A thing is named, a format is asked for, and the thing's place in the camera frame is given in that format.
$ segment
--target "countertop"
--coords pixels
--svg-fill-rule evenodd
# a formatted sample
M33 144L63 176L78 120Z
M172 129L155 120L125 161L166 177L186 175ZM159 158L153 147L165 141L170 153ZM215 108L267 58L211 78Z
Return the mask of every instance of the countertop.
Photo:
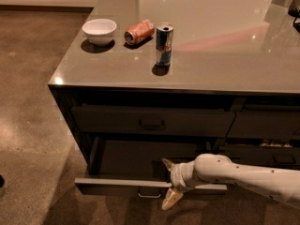
M49 86L300 95L300 34L287 12L272 0L99 0L87 20L116 21L114 44L96 47L80 31ZM144 19L174 27L165 75L153 72L155 36L126 46Z

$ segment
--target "floor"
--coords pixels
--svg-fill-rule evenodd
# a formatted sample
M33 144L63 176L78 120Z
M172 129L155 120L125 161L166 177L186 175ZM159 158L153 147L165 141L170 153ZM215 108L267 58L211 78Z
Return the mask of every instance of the floor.
M86 164L47 87L87 13L0 11L0 224L299 224L300 213L239 187L168 211L161 199L83 196Z

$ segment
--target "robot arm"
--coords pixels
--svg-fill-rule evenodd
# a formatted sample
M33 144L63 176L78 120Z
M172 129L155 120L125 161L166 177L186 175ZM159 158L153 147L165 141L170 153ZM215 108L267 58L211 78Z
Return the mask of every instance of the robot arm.
M300 209L300 172L233 163L222 155L202 154L189 163L173 164L163 159L171 172L172 187L162 209L181 199L196 186L222 183L249 189L280 203Z

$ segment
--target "white bowl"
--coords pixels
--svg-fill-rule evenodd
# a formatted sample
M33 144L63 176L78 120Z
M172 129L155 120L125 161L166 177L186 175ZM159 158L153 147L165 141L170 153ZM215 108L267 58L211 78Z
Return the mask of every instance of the white bowl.
M94 19L82 26L87 39L91 43L101 47L113 41L113 32L115 29L116 23L109 19Z

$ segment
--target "soda can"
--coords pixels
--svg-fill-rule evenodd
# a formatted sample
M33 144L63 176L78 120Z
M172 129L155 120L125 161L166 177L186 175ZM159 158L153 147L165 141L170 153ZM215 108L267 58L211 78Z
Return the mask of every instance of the soda can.
M157 25L157 66L169 66L171 63L173 26L168 22Z
M155 32L154 25L149 20L141 21L125 32L124 38L127 44L135 45L144 41L146 38L151 37Z

